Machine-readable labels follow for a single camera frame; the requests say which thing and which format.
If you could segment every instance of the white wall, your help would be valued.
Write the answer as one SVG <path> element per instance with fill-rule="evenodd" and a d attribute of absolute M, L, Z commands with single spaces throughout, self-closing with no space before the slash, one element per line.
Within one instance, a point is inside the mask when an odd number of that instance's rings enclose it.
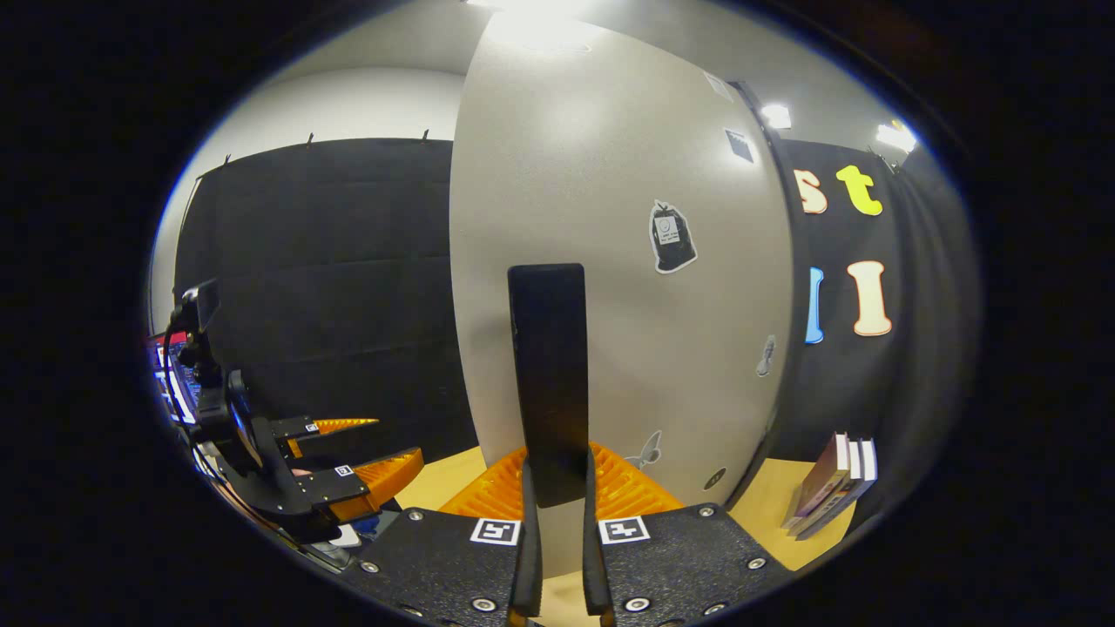
<path fill-rule="evenodd" d="M 178 229 L 197 176 L 245 156 L 301 144 L 357 137 L 453 139 L 465 77 L 400 68 L 327 71 L 271 84 L 242 102 L 202 144 L 167 200 L 155 241 L 151 309 L 161 332 L 174 309 Z"/>

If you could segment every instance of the black metal plate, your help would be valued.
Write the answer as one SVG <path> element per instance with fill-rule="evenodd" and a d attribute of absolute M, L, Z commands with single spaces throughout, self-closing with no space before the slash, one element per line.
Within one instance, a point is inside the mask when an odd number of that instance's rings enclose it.
<path fill-rule="evenodd" d="M 584 498 L 589 349 L 580 263 L 507 270 L 523 437 L 540 508 Z"/>
<path fill-rule="evenodd" d="M 410 512 L 421 512 L 423 519 L 411 520 Z M 379 539 L 353 549 L 358 560 L 379 571 L 366 572 L 353 562 L 340 577 L 381 604 L 409 606 L 435 624 L 505 627 L 520 547 L 472 541 L 478 520 L 406 509 Z M 495 610 L 475 609 L 478 598 L 494 601 Z"/>
<path fill-rule="evenodd" d="M 712 515 L 700 515 L 701 508 Z M 668 620 L 704 618 L 717 605 L 755 598 L 791 572 L 715 503 L 642 517 L 648 540 L 602 544 L 615 627 L 656 627 Z M 748 562 L 766 563 L 752 570 Z M 628 611 L 633 598 L 650 607 Z"/>

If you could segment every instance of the orange gripper pad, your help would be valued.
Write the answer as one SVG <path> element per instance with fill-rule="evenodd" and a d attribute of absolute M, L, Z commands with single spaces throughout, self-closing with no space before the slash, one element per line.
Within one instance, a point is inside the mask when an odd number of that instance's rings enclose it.
<path fill-rule="evenodd" d="M 590 443 L 597 460 L 597 520 L 647 515 L 683 508 L 630 462 L 597 443 Z"/>
<path fill-rule="evenodd" d="M 334 431 L 376 424 L 378 422 L 379 418 L 331 418 L 326 421 L 313 421 L 313 424 L 318 427 L 318 435 L 326 435 L 333 433 Z M 287 440 L 287 445 L 290 446 L 290 452 L 294 454 L 295 459 L 302 456 L 302 448 L 298 445 L 298 440 L 290 437 Z"/>
<path fill-rule="evenodd" d="M 526 446 L 504 455 L 438 511 L 473 518 L 523 520 L 524 459 Z"/>
<path fill-rule="evenodd" d="M 341 522 L 376 513 L 418 476 L 423 465 L 421 448 L 408 448 L 385 460 L 356 466 L 352 472 L 368 486 L 368 493 L 330 503 L 329 509 Z"/>
<path fill-rule="evenodd" d="M 590 443 L 597 461 L 597 519 L 608 520 L 677 510 L 685 505 L 627 460 Z M 510 453 L 473 480 L 440 511 L 474 518 L 523 520 L 523 460 L 526 447 Z"/>

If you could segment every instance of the screw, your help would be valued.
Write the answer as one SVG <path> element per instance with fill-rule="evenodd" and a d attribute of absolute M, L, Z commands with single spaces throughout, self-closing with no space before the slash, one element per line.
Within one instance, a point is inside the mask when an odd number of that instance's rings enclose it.
<path fill-rule="evenodd" d="M 642 611 L 648 607 L 650 607 L 650 599 L 644 599 L 642 597 L 636 597 L 623 604 L 623 609 L 628 611 Z"/>

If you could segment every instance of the stack of books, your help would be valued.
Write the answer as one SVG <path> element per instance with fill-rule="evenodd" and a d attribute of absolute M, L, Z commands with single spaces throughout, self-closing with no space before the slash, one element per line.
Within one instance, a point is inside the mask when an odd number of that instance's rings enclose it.
<path fill-rule="evenodd" d="M 797 540 L 824 529 L 875 483 L 874 440 L 850 440 L 834 433 L 813 470 L 794 489 L 782 528 Z"/>

